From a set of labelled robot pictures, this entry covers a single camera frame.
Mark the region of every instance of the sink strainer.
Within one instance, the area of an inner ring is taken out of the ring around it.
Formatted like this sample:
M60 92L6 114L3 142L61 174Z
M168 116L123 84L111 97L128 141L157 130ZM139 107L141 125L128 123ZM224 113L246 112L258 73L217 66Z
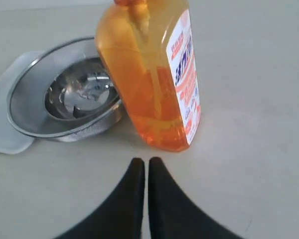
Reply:
M8 119L15 129L59 141L104 132L124 112L93 37L64 43L33 61L8 97Z

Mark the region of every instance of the orange liquid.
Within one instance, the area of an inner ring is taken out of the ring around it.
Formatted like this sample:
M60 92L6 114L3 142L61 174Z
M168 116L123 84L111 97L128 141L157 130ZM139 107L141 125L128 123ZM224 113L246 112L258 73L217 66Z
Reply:
M166 47L185 0L122 0L99 22L96 46L140 136L163 150L189 148Z

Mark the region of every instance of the metal strainer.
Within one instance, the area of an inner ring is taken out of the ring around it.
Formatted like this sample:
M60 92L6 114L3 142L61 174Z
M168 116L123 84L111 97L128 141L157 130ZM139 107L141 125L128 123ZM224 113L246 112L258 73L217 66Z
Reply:
M8 119L15 129L57 141L102 133L124 112L93 37L44 53L24 70L8 96Z

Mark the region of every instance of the white label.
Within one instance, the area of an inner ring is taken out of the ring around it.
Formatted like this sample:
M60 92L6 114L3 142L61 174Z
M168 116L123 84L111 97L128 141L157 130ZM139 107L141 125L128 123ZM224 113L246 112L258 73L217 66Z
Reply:
M191 144L200 121L201 108L189 10L186 10L178 20L166 52L187 143Z

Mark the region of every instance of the orange bottle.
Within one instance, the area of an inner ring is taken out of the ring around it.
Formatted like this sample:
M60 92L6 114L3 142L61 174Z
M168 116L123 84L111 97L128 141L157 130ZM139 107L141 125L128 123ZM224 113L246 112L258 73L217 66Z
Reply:
M114 0L95 37L101 59L141 137L189 148L200 101L187 0Z

